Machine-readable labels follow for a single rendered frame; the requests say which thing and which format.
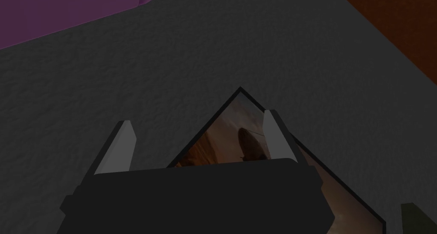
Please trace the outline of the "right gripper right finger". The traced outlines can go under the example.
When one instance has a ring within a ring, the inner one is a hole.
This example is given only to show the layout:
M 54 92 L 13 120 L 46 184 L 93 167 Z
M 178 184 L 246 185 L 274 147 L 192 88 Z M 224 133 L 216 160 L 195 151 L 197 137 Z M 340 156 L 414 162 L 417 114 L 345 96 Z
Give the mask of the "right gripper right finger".
M 271 159 L 290 158 L 302 165 L 307 161 L 276 110 L 265 110 L 262 129 Z

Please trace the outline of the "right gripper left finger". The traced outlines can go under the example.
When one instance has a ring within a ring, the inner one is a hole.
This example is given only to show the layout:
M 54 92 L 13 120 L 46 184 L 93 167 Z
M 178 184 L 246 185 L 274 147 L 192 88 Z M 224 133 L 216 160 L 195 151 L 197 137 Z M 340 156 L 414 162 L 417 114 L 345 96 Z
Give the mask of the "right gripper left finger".
M 93 174 L 129 171 L 137 137 L 129 120 L 117 124 L 115 132 L 108 138 L 103 154 L 97 159 Z

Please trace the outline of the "black framed brown picture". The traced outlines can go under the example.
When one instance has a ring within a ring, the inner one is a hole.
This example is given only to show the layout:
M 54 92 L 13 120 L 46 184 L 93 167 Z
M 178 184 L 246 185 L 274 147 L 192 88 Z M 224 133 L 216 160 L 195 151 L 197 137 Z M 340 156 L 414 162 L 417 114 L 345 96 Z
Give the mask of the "black framed brown picture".
M 238 88 L 169 167 L 269 158 L 262 131 L 264 108 Z M 327 234 L 387 234 L 386 222 L 301 142 L 297 146 L 323 181 L 322 192 L 335 220 Z

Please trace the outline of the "purple box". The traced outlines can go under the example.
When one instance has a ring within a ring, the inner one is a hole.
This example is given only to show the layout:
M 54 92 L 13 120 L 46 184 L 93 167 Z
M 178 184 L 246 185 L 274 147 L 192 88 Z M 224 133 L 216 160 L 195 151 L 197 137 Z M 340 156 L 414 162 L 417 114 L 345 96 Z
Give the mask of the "purple box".
M 0 49 L 126 11 L 151 0 L 0 0 Z

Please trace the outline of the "dark green object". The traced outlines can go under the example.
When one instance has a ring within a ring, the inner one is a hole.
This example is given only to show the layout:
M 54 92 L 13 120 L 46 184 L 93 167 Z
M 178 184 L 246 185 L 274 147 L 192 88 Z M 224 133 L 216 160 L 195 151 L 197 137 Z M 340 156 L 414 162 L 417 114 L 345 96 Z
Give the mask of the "dark green object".
M 401 204 L 402 234 L 437 234 L 437 224 L 414 203 Z

